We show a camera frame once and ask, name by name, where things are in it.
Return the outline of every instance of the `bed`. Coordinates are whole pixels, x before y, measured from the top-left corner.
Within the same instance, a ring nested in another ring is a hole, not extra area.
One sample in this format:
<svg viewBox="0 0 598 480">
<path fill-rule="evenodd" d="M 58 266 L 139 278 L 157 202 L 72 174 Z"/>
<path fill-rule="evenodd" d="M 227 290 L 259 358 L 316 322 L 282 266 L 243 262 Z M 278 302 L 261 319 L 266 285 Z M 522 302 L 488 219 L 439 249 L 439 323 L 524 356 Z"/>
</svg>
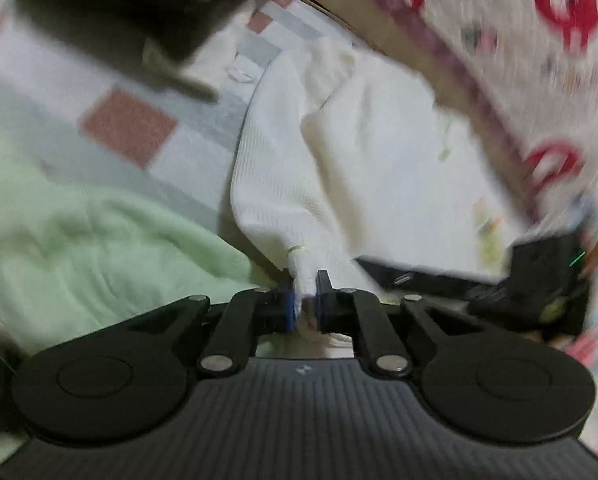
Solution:
<svg viewBox="0 0 598 480">
<path fill-rule="evenodd" d="M 159 202 L 274 272 L 237 228 L 229 200 L 241 126 L 257 83 L 279 53 L 324 36 L 361 48 L 366 42 L 378 46 L 374 40 L 382 37 L 383 22 L 356 35 L 349 20 L 338 16 L 334 0 L 256 1 L 229 84 L 212 103 L 146 73 L 140 66 L 144 37 L 127 23 L 44 0 L 11 0 L 0 13 L 0 129 L 53 178 L 121 188 Z M 390 41 L 397 40 L 387 40 L 383 51 Z M 416 52 L 402 60 L 415 68 L 431 63 Z M 452 85 L 444 88 L 439 101 L 467 113 L 477 132 L 486 127 L 465 95 Z M 527 175 L 486 142 L 489 160 L 499 160 L 497 171 L 507 186 L 495 184 L 465 119 L 445 111 L 438 119 L 437 135 L 429 140 L 438 154 L 434 171 L 449 179 L 460 176 L 471 189 L 444 212 L 446 221 L 469 218 L 462 251 L 471 253 L 471 270 L 500 275 L 505 248 L 528 225 L 512 203 L 532 213 Z M 459 253 L 449 254 L 447 268 L 462 264 Z M 580 344 L 573 353 L 598 378 L 591 348 L 598 344 Z M 598 403 L 585 436 L 598 452 Z"/>
</svg>

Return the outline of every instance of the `green light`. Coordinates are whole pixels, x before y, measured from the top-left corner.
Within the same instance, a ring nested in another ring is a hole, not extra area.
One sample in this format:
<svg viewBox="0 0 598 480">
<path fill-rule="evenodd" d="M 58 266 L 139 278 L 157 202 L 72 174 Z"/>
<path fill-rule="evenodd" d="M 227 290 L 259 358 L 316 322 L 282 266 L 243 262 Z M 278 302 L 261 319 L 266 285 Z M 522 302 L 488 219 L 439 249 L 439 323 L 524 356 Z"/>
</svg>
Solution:
<svg viewBox="0 0 598 480">
<path fill-rule="evenodd" d="M 581 260 L 584 256 L 586 255 L 586 251 L 582 251 L 579 256 L 577 256 L 572 262 L 570 262 L 569 267 L 572 267 L 574 264 L 576 264 L 579 260 Z"/>
</svg>

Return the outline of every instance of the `black device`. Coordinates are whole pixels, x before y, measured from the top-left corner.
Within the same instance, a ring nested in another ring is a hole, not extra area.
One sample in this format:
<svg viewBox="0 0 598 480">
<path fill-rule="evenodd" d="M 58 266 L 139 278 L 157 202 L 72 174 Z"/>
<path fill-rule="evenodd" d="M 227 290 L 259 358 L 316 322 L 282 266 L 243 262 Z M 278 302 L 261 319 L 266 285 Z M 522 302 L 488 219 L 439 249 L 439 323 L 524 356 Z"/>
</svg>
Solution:
<svg viewBox="0 0 598 480">
<path fill-rule="evenodd" d="M 191 296 L 35 355 L 12 384 L 31 440 L 0 478 L 598 480 L 577 440 L 594 382 L 566 354 L 320 271 L 319 328 L 355 357 L 255 357 L 292 304 Z"/>
<path fill-rule="evenodd" d="M 580 240 L 575 230 L 514 245 L 510 275 L 500 282 L 369 258 L 357 262 L 381 288 L 465 301 L 472 316 L 515 332 L 537 330 L 550 340 L 583 331 L 590 282 L 582 276 L 585 251 Z"/>
</svg>

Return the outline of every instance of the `white cloth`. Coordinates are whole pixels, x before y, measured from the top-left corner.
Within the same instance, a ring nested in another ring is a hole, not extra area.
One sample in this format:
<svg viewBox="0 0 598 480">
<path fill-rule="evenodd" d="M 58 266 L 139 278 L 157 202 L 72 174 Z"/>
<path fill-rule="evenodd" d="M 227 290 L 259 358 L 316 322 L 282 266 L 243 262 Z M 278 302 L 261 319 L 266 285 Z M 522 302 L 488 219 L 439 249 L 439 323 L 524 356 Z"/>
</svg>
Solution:
<svg viewBox="0 0 598 480">
<path fill-rule="evenodd" d="M 169 59 L 156 41 L 146 40 L 143 65 L 216 101 L 228 81 L 229 70 L 254 10 L 254 0 L 240 6 L 220 29 L 180 64 Z"/>
<path fill-rule="evenodd" d="M 477 97 L 466 84 L 467 97 L 481 107 L 487 96 L 515 139 L 515 147 L 507 148 L 508 162 L 517 174 L 532 171 L 528 192 L 537 193 L 541 231 L 567 225 L 570 206 L 598 178 L 598 0 L 374 3 L 389 14 L 386 23 L 412 34 L 439 55 L 440 64 L 447 56 L 440 54 L 431 32 L 451 48 L 484 94 Z M 396 41 L 385 28 L 372 29 L 374 44 L 381 46 L 382 32 Z M 489 121 L 489 113 L 482 113 Z M 497 127 L 492 134 L 501 146 L 508 144 Z"/>
<path fill-rule="evenodd" d="M 503 246 L 523 231 L 466 121 L 437 110 L 419 75 L 333 38 L 284 52 L 264 74 L 231 200 L 240 229 L 294 276 L 298 302 L 318 269 L 337 288 L 376 291 L 351 261 L 362 254 L 481 272 L 480 200 L 505 216 Z"/>
</svg>

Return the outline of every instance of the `white towel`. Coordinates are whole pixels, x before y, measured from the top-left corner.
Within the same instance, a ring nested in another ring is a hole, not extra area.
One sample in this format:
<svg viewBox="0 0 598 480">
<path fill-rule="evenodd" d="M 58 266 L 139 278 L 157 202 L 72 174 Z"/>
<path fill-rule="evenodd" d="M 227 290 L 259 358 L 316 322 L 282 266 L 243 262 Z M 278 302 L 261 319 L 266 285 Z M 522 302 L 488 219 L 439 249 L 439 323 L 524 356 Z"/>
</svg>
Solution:
<svg viewBox="0 0 598 480">
<path fill-rule="evenodd" d="M 352 261 L 362 254 L 483 273 L 480 200 L 506 218 L 504 246 L 523 231 L 467 122 L 437 110 L 418 74 L 333 38 L 284 52 L 264 74 L 231 199 L 242 231 L 294 276 L 298 302 L 318 269 L 337 288 L 376 291 Z"/>
</svg>

